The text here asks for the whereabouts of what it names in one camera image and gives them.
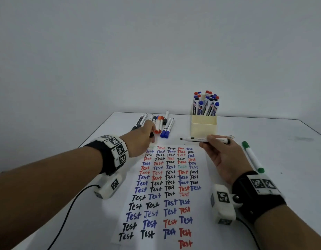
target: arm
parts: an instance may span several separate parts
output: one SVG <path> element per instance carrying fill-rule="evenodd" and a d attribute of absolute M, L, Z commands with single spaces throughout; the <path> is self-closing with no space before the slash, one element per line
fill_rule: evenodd
<path fill-rule="evenodd" d="M 209 135 L 208 143 L 200 143 L 219 175 L 230 185 L 243 173 L 252 169 L 242 148 L 231 139 L 229 145 Z M 277 206 L 262 214 L 254 223 L 260 239 L 268 250 L 321 249 L 321 236 L 304 223 L 288 206 Z"/>
<path fill-rule="evenodd" d="M 154 124 L 121 139 L 129 157 L 141 155 L 154 138 Z M 101 153 L 82 147 L 0 174 L 0 249 L 11 249 L 57 214 L 103 167 Z"/>

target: black cable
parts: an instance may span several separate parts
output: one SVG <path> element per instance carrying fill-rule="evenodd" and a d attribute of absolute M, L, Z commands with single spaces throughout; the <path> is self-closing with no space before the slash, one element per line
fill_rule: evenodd
<path fill-rule="evenodd" d="M 86 190 L 86 189 L 88 189 L 88 188 L 91 188 L 91 187 L 98 187 L 98 188 L 100 188 L 99 185 L 93 184 L 93 185 L 87 186 L 86 188 L 82 189 L 82 190 L 78 193 L 78 195 L 75 197 L 75 199 L 74 199 L 74 200 L 72 201 L 72 203 L 71 203 L 71 206 L 70 206 L 70 208 L 69 208 L 69 210 L 68 210 L 68 212 L 67 212 L 67 215 L 65 216 L 65 219 L 64 219 L 63 224 L 62 224 L 62 226 L 61 226 L 61 229 L 59 230 L 57 236 L 55 237 L 55 239 L 53 240 L 53 242 L 50 244 L 49 248 L 47 248 L 47 250 L 50 250 L 50 248 L 52 247 L 52 245 L 55 243 L 55 241 L 57 240 L 58 236 L 60 235 L 60 233 L 61 233 L 61 231 L 62 231 L 62 229 L 63 229 L 63 227 L 64 227 L 64 224 L 65 224 L 65 222 L 67 221 L 69 212 L 70 212 L 72 206 L 74 205 L 76 199 L 79 197 L 79 195 L 80 195 L 84 190 Z"/>
<path fill-rule="evenodd" d="M 254 241 L 255 241 L 256 246 L 258 247 L 259 250 L 261 250 L 260 247 L 259 247 L 258 242 L 256 241 L 256 238 L 255 238 L 252 230 L 250 229 L 250 227 L 248 227 L 248 225 L 247 225 L 244 221 L 242 221 L 240 218 L 237 217 L 236 219 L 237 219 L 238 221 L 242 222 L 242 223 L 247 227 L 247 229 L 249 230 L 249 232 L 251 233 L 251 235 L 252 235 L 252 237 L 253 237 L 253 239 L 254 239 Z"/>

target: green marker cap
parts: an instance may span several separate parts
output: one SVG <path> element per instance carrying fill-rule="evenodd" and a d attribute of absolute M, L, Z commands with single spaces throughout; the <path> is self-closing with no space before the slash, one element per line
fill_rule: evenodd
<path fill-rule="evenodd" d="M 246 141 L 243 141 L 243 142 L 242 142 L 242 145 L 243 145 L 243 147 L 245 148 L 245 150 L 246 150 L 246 148 L 249 147 L 249 144 L 248 144 Z"/>

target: beige pen holder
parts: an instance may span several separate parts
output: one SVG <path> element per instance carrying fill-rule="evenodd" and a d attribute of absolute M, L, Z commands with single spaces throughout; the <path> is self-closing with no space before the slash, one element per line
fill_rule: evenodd
<path fill-rule="evenodd" d="M 217 115 L 213 117 L 192 115 L 190 136 L 195 138 L 205 138 L 209 134 L 217 134 Z"/>

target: hand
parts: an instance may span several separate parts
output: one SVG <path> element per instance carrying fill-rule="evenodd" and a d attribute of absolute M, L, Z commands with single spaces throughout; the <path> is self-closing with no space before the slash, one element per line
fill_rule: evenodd
<path fill-rule="evenodd" d="M 155 142 L 155 137 L 150 138 L 150 133 L 156 130 L 154 123 L 146 120 L 144 125 L 138 129 L 130 131 L 120 138 L 126 143 L 129 157 L 137 157 L 144 153 L 150 146 L 150 143 Z"/>
<path fill-rule="evenodd" d="M 216 138 L 228 138 L 230 144 L 226 145 Z M 208 135 L 208 143 L 200 142 L 210 159 L 215 164 L 219 175 L 228 184 L 232 185 L 243 173 L 253 170 L 244 151 L 233 139 L 227 136 Z"/>

